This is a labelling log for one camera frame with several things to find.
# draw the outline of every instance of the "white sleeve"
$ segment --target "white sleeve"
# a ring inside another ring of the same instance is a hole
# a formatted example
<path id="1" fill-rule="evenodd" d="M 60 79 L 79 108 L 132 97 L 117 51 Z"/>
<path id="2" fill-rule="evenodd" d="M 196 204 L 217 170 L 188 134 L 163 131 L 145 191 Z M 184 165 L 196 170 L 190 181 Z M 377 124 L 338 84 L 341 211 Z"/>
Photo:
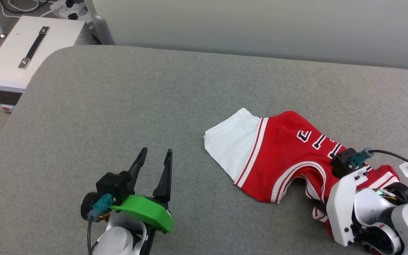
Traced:
<path id="1" fill-rule="evenodd" d="M 242 108 L 205 132 L 205 149 L 234 182 L 242 173 L 253 150 L 259 121 L 258 117 Z"/>

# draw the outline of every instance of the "white box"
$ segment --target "white box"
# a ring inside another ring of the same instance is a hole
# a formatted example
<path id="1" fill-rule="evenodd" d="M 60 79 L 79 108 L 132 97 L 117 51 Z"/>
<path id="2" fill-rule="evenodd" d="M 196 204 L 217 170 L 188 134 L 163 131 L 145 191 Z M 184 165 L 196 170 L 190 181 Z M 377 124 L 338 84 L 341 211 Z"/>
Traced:
<path id="1" fill-rule="evenodd" d="M 19 68 L 39 36 L 49 27 L 26 69 Z M 40 64 L 58 49 L 74 45 L 93 45 L 84 21 L 22 16 L 0 47 L 0 108 L 12 112 Z"/>

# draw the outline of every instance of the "black and white lettering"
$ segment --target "black and white lettering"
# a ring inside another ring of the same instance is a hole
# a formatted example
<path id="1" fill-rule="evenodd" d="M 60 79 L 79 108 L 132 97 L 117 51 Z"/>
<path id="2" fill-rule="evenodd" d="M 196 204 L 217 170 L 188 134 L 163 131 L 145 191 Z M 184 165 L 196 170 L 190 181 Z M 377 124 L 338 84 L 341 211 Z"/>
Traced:
<path id="1" fill-rule="evenodd" d="M 308 142 L 308 139 L 311 136 L 311 131 L 306 131 L 305 133 L 300 130 L 297 133 L 297 137 L 302 141 L 302 142 Z"/>
<path id="2" fill-rule="evenodd" d="M 321 144 L 322 144 L 322 142 L 324 142 L 324 140 L 325 140 L 325 136 L 321 135 L 319 137 L 319 139 L 317 139 L 317 141 L 315 143 L 313 143 L 314 149 L 319 150 L 321 148 Z"/>
<path id="3" fill-rule="evenodd" d="M 340 149 L 341 149 L 341 145 L 337 143 L 335 147 L 333 148 L 333 150 L 328 154 L 328 157 L 334 158 Z"/>

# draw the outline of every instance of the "gray wall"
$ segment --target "gray wall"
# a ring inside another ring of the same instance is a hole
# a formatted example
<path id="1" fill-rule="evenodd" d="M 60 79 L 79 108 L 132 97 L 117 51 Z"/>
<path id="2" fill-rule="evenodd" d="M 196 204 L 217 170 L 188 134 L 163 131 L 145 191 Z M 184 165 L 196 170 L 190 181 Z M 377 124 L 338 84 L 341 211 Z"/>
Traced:
<path id="1" fill-rule="evenodd" d="M 408 68 L 408 0 L 93 0 L 116 45 Z"/>

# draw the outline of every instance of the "gray tabletop surface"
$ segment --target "gray tabletop surface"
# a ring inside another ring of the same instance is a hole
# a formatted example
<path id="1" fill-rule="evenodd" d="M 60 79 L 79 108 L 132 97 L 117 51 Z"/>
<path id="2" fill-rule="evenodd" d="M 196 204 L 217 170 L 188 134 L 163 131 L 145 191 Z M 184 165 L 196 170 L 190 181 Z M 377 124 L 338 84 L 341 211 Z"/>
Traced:
<path id="1" fill-rule="evenodd" d="M 80 203 L 148 147 L 136 192 L 151 195 L 171 148 L 173 232 L 153 255 L 364 254 L 311 216 L 303 182 L 280 205 L 244 194 L 204 150 L 204 132 L 245 107 L 294 110 L 347 147 L 408 157 L 408 70 L 82 46 L 44 61 L 0 137 L 0 255 L 86 254 Z M 377 155 L 373 166 L 400 160 Z M 402 180 L 408 185 L 408 179 Z M 92 239 L 105 223 L 93 226 Z"/>

